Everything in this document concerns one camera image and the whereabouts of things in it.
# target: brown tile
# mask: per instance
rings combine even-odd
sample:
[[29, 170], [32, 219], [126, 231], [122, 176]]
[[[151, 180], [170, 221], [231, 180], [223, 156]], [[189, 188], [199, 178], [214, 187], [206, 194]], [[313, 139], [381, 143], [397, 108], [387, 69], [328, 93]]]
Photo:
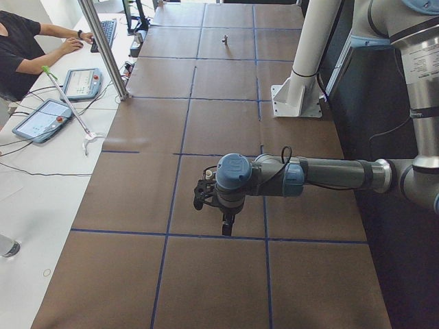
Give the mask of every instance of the brown tile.
[[187, 99], [125, 100], [119, 105], [102, 149], [180, 152], [188, 103]]
[[191, 102], [184, 153], [256, 156], [260, 144], [256, 102], [198, 99]]
[[196, 58], [200, 28], [159, 27], [148, 30], [140, 56]]
[[166, 232], [178, 157], [102, 153], [74, 228]]
[[258, 60], [294, 60], [300, 31], [290, 29], [257, 29]]
[[271, 101], [271, 88], [274, 84], [283, 84], [290, 77], [293, 62], [258, 61], [256, 67], [259, 83], [259, 99]]
[[198, 60], [192, 97], [256, 100], [254, 61]]
[[154, 15], [155, 25], [200, 27], [203, 22], [203, 3], [169, 3], [158, 6]]
[[206, 5], [203, 27], [253, 27], [253, 6], [240, 3]]
[[334, 122], [327, 119], [273, 115], [272, 103], [261, 103], [261, 139], [265, 153], [280, 155], [289, 145], [295, 156], [343, 158]]
[[298, 5], [256, 5], [254, 25], [257, 29], [301, 29], [302, 9]]
[[366, 240], [352, 191], [306, 185], [299, 197], [267, 197], [266, 200], [270, 237]]
[[[220, 157], [184, 156], [178, 174], [178, 185], [172, 212], [171, 233], [221, 235], [222, 213], [204, 205], [193, 207], [193, 190], [203, 169], [216, 165]], [[262, 197], [246, 197], [244, 209], [236, 216], [233, 236], [265, 236]]]
[[163, 241], [161, 236], [70, 232], [32, 328], [146, 327]]
[[268, 327], [263, 241], [169, 238], [155, 329]]
[[270, 243], [274, 328], [390, 328], [367, 245]]
[[[222, 42], [227, 35], [227, 46]], [[202, 29], [199, 58], [254, 60], [252, 29]]]
[[195, 60], [138, 58], [128, 82], [137, 97], [189, 98]]

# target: person's hand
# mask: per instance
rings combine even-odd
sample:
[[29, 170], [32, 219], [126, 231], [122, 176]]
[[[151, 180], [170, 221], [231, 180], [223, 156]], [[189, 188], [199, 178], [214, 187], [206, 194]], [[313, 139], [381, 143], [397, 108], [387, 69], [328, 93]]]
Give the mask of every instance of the person's hand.
[[63, 42], [60, 49], [64, 55], [67, 55], [68, 53], [81, 49], [82, 47], [82, 42], [77, 38], [68, 38]]
[[81, 38], [82, 38], [82, 40], [87, 42], [89, 45], [91, 45], [93, 43], [93, 33], [92, 32], [87, 32], [87, 33], [82, 32]]

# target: white desk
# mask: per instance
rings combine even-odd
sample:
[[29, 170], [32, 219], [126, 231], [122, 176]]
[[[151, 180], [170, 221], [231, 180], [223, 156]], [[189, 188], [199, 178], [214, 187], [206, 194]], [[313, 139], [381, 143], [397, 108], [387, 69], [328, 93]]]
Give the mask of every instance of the white desk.
[[[126, 36], [124, 15], [103, 14], [102, 20], [118, 18], [117, 36], [112, 51], [118, 66], [128, 57], [132, 37]], [[76, 29], [89, 30], [85, 19]], [[51, 67], [60, 83], [68, 69], [97, 67], [103, 73], [102, 89], [110, 76], [99, 53], [91, 53], [90, 45], [64, 56]], [[32, 89], [52, 86], [42, 74]], [[43, 98], [59, 99], [58, 92], [37, 92]], [[80, 110], [89, 102], [75, 103]], [[107, 133], [118, 107], [113, 87], [105, 97], [96, 101], [83, 115], [93, 132]], [[41, 104], [37, 97], [25, 98], [17, 111], [29, 112], [24, 106], [35, 108]], [[0, 132], [0, 145], [19, 141], [11, 133], [23, 117], [13, 116]], [[88, 157], [82, 151], [85, 132], [77, 120], [72, 120], [51, 140], [43, 145], [30, 145], [9, 156], [0, 157], [0, 163], [32, 173], [92, 173], [100, 155], [103, 139], [88, 145]], [[5, 154], [27, 142], [0, 147]], [[11, 258], [0, 257], [0, 326], [2, 328], [30, 328], [47, 286], [54, 272], [71, 224], [75, 219], [88, 177], [31, 176], [0, 166], [0, 233], [21, 242], [20, 252]]]

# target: person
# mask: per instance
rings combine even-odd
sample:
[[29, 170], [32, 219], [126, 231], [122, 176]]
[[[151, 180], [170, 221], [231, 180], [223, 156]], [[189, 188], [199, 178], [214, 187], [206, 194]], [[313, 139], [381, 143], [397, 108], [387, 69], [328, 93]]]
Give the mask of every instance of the person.
[[[57, 49], [45, 53], [36, 42], [36, 35], [66, 40]], [[81, 49], [81, 40], [91, 44], [92, 37], [91, 32], [39, 23], [0, 10], [0, 97], [22, 100], [43, 71], [43, 65], [51, 66], [62, 56]]]

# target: label on robot arm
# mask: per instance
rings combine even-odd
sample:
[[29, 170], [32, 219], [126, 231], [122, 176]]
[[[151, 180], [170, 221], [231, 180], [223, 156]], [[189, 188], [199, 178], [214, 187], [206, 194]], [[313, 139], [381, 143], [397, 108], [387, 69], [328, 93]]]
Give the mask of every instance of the label on robot arm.
[[439, 77], [439, 45], [410, 49], [402, 59], [407, 84]]

